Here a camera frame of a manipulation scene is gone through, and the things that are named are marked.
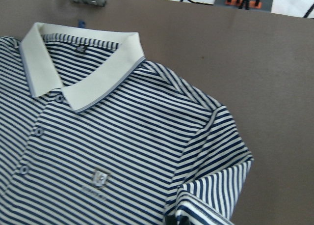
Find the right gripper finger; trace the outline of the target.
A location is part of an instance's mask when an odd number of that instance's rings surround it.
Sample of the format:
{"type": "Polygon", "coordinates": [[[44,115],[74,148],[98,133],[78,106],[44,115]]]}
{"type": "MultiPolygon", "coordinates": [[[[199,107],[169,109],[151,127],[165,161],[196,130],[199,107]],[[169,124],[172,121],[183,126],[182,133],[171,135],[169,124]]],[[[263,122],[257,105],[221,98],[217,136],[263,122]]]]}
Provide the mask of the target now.
{"type": "Polygon", "coordinates": [[[181,225],[190,225],[189,217],[181,217],[181,225]]]}

